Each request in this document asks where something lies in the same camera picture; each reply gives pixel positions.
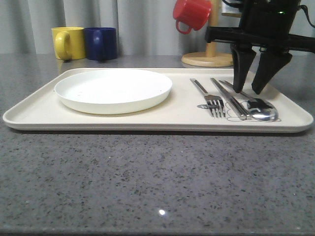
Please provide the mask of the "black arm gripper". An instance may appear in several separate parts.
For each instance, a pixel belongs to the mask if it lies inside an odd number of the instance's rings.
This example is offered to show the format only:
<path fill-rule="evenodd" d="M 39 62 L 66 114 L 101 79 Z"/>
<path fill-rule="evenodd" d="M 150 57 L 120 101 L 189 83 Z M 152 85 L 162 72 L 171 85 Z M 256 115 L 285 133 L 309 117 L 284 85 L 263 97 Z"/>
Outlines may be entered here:
<path fill-rule="evenodd" d="M 208 43 L 215 41 L 240 44 L 230 46 L 234 71 L 233 89 L 236 93 L 243 90 L 256 56 L 251 46 L 315 51 L 313 37 L 289 33 L 299 9 L 299 0 L 246 0 L 238 27 L 207 27 L 205 40 Z M 292 54 L 289 52 L 269 50 L 261 53 L 252 82 L 253 91 L 260 94 L 291 59 Z"/>

